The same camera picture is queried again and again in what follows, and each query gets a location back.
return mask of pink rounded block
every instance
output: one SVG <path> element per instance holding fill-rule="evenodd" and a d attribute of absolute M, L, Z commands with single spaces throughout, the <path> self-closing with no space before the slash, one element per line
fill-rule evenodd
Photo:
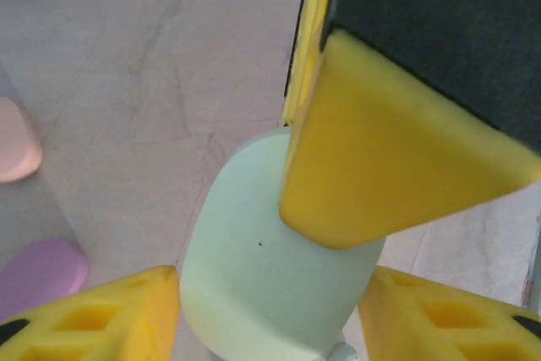
<path fill-rule="evenodd" d="M 0 271 L 0 324 L 78 292 L 87 273 L 88 260 L 74 243 L 53 238 L 26 246 Z"/>
<path fill-rule="evenodd" d="M 40 166 L 42 155 L 26 113 L 7 97 L 0 97 L 0 183 L 28 177 Z"/>

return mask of white marble floor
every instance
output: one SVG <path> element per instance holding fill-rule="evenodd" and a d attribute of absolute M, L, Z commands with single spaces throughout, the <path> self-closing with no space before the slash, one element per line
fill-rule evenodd
<path fill-rule="evenodd" d="M 87 287 L 180 266 L 221 165 L 277 125 L 298 1 L 0 0 L 0 95 L 45 147 L 0 186 L 0 266 L 55 236 Z M 389 237 L 381 263 L 518 304 L 540 210 L 538 183 Z M 210 359 L 181 320 L 173 360 Z"/>

